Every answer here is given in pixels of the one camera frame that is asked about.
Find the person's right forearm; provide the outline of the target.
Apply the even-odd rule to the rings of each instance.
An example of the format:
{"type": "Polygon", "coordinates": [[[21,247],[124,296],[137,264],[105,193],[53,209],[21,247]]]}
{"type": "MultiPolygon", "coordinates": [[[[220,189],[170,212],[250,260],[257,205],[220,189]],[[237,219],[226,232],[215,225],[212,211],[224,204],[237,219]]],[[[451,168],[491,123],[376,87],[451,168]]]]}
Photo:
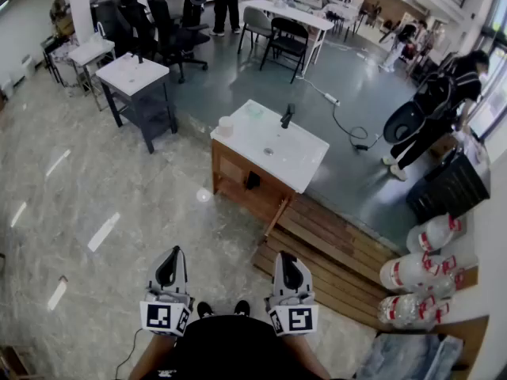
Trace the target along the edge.
{"type": "Polygon", "coordinates": [[[330,373],[311,350],[304,335],[285,335],[281,339],[303,367],[321,380],[331,379],[330,373]]]}

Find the large clear water bottle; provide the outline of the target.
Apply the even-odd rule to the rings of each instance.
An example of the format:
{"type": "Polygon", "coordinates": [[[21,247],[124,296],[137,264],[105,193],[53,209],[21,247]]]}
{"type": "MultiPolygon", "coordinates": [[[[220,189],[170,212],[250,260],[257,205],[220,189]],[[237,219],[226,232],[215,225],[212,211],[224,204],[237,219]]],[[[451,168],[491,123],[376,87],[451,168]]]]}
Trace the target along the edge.
{"type": "Polygon", "coordinates": [[[420,287],[439,274],[443,260],[441,255],[410,253],[387,261],[380,269],[379,279],[388,290],[420,287]]]}
{"type": "Polygon", "coordinates": [[[429,330],[436,323],[435,298],[419,294],[390,296],[378,306],[377,317],[385,325],[401,330],[429,330]]]}
{"type": "Polygon", "coordinates": [[[443,248],[463,230],[462,221],[450,214],[438,215],[410,229],[406,247],[411,253],[431,253],[443,248]]]}

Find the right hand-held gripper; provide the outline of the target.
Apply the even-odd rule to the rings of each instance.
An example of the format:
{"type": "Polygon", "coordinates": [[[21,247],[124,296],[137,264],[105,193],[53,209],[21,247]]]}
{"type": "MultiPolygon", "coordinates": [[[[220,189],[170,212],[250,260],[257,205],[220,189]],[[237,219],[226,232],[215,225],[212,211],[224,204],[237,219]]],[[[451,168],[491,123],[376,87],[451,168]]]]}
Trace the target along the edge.
{"type": "Polygon", "coordinates": [[[305,335],[317,330],[318,305],[314,296],[308,267],[296,256],[279,252],[274,264],[273,295],[265,299],[277,336],[305,335]],[[284,295],[288,290],[296,295],[284,295]]]}

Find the grey metal vanity stand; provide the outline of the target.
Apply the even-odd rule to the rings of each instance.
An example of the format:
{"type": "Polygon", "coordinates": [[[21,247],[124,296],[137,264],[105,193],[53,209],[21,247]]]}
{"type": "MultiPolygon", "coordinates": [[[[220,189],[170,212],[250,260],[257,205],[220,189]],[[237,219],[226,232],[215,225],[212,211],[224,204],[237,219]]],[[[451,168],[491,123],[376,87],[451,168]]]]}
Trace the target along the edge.
{"type": "Polygon", "coordinates": [[[88,92],[92,95],[93,99],[94,99],[94,102],[98,108],[98,111],[101,112],[102,111],[102,107],[100,106],[99,102],[98,102],[98,96],[97,94],[101,92],[101,90],[96,87],[94,84],[93,84],[93,80],[92,80],[92,76],[89,72],[89,69],[88,69],[88,66],[90,65],[97,65],[98,67],[101,65],[101,61],[104,59],[104,58],[109,58],[111,60],[114,60],[116,58],[116,54],[113,51],[105,54],[105,55],[102,55],[100,56],[98,59],[96,59],[95,61],[89,63],[87,66],[81,66],[82,68],[82,71],[83,71],[83,74],[85,75],[85,80],[84,82],[82,82],[80,76],[79,76],[79,72],[78,72],[78,65],[75,64],[72,60],[72,65],[74,67],[74,71],[76,73],[76,78],[77,78],[77,81],[78,81],[78,84],[81,86],[83,92],[85,92],[85,87],[88,88],[88,92]]]}

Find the wooden vanity stand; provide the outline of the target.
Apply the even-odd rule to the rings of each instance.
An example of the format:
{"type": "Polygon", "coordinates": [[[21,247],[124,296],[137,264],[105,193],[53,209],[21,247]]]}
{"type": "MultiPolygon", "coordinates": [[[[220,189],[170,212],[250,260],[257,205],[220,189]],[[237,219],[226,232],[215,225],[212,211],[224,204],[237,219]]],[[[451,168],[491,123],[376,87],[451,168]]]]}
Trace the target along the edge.
{"type": "Polygon", "coordinates": [[[212,192],[221,193],[244,207],[265,222],[266,228],[283,199],[295,197],[294,189],[215,139],[212,140],[212,192]],[[260,186],[253,190],[246,189],[250,171],[261,178],[260,186]]]}

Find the person's black shirt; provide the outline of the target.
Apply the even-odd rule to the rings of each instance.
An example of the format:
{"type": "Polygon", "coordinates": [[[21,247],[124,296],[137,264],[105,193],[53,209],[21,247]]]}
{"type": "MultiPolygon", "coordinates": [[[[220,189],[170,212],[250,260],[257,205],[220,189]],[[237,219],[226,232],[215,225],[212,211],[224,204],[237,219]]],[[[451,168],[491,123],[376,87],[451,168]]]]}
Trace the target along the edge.
{"type": "Polygon", "coordinates": [[[150,380],[321,380],[298,362],[273,327],[238,315],[187,326],[150,380]]]}

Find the wooden cabinet door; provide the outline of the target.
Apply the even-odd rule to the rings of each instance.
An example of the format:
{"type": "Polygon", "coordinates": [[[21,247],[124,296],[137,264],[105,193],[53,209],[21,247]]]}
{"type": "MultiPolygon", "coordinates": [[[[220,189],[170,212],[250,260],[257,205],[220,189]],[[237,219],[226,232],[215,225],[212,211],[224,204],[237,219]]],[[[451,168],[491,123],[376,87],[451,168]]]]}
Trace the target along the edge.
{"type": "Polygon", "coordinates": [[[278,207],[275,215],[273,216],[272,220],[267,225],[267,228],[265,229],[265,232],[261,236],[261,239],[259,240],[259,242],[257,244],[258,246],[261,246],[261,244],[264,243],[265,240],[268,238],[268,236],[270,235],[271,231],[273,230],[273,228],[277,224],[277,222],[280,219],[281,215],[284,213],[284,211],[287,208],[287,206],[293,201],[293,198],[294,198],[294,196],[288,196],[288,197],[286,197],[286,198],[283,199],[283,201],[281,202],[280,206],[278,207]]]}

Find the wooden slatted platform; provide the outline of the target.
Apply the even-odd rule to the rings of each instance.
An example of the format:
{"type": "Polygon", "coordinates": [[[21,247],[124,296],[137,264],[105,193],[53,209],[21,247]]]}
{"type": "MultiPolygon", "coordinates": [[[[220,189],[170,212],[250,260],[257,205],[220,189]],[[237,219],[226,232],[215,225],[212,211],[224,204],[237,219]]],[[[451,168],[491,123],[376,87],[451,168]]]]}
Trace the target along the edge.
{"type": "Polygon", "coordinates": [[[253,266],[274,276],[276,255],[288,252],[310,270],[315,299],[379,331],[379,303],[391,294],[379,272],[398,254],[313,199],[298,195],[253,256],[253,266]]]}

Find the black round shell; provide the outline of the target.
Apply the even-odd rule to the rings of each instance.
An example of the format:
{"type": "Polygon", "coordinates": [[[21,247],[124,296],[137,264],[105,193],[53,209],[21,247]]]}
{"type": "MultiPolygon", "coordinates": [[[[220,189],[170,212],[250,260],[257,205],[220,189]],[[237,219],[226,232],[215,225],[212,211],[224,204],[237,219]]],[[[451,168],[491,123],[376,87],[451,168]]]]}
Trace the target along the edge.
{"type": "Polygon", "coordinates": [[[408,101],[386,121],[383,127],[383,137],[387,143],[392,145],[403,143],[418,133],[424,123],[425,114],[420,106],[413,101],[408,101]]]}

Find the black office chair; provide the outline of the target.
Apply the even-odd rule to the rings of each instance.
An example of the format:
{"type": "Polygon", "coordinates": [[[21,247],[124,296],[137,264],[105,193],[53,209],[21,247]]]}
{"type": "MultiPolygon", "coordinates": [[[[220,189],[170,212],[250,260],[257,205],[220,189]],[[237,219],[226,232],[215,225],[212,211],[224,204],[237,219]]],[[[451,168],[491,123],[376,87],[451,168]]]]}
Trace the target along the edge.
{"type": "Polygon", "coordinates": [[[153,60],[157,52],[155,26],[139,0],[90,0],[93,27],[115,44],[116,57],[127,52],[153,60]]]}
{"type": "Polygon", "coordinates": [[[208,63],[195,57],[195,47],[211,40],[203,33],[207,24],[184,26],[179,17],[171,16],[166,0],[147,0],[158,34],[157,53],[165,66],[177,64],[180,72],[178,83],[185,82],[184,63],[193,63],[208,69],[208,63]]]}

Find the small white sink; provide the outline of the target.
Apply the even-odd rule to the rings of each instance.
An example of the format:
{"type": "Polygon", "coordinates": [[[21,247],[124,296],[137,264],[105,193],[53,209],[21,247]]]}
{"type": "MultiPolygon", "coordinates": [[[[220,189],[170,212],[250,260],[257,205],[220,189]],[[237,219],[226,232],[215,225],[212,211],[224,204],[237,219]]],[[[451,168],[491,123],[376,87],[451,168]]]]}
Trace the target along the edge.
{"type": "Polygon", "coordinates": [[[78,66],[84,67],[100,56],[113,51],[114,47],[115,43],[110,40],[90,40],[71,51],[68,54],[68,58],[78,66]]]}

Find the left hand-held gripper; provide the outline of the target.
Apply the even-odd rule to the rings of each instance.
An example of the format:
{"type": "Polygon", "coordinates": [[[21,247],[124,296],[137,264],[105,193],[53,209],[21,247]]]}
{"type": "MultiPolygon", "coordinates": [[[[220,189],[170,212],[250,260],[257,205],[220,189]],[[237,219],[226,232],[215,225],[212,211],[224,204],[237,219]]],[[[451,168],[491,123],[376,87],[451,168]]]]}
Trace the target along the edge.
{"type": "Polygon", "coordinates": [[[147,274],[149,290],[139,303],[142,329],[158,335],[184,335],[194,302],[186,290],[187,281],[185,254],[179,246],[154,260],[147,274]]]}

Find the white round cup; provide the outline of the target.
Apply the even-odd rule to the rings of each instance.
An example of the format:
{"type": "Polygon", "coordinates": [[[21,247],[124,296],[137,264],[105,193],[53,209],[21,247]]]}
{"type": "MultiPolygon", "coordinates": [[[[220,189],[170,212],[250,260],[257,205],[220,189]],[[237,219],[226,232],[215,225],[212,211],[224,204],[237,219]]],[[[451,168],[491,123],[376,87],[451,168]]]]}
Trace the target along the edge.
{"type": "Polygon", "coordinates": [[[234,133],[234,120],[230,116],[220,117],[216,133],[224,138],[231,137],[234,133]]]}

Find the black trash bin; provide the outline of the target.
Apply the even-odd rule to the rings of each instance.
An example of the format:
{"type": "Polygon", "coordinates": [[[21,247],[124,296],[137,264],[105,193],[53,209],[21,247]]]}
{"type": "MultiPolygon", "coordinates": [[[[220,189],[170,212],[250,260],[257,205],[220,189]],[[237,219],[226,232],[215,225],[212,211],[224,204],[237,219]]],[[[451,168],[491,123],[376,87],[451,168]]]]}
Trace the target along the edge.
{"type": "Polygon", "coordinates": [[[454,219],[490,198],[490,163],[456,147],[409,191],[406,202],[419,223],[439,215],[454,219]]]}

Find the long white table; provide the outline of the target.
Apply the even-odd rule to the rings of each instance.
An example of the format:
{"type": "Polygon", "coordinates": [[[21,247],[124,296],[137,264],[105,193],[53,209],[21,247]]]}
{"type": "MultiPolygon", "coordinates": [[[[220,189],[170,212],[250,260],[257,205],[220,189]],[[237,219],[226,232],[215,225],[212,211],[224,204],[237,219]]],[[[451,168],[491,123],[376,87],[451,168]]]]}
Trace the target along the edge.
{"type": "Polygon", "coordinates": [[[318,56],[321,51],[322,44],[325,40],[326,32],[333,28],[333,23],[325,18],[318,17],[312,13],[304,12],[287,6],[285,3],[270,2],[268,0],[246,0],[239,3],[240,19],[244,14],[246,7],[253,7],[254,9],[265,11],[267,13],[276,14],[278,16],[286,17],[293,21],[297,21],[303,25],[307,25],[316,29],[315,37],[311,37],[313,44],[305,59],[304,67],[302,69],[302,76],[307,72],[311,63],[317,63],[318,56]]]}

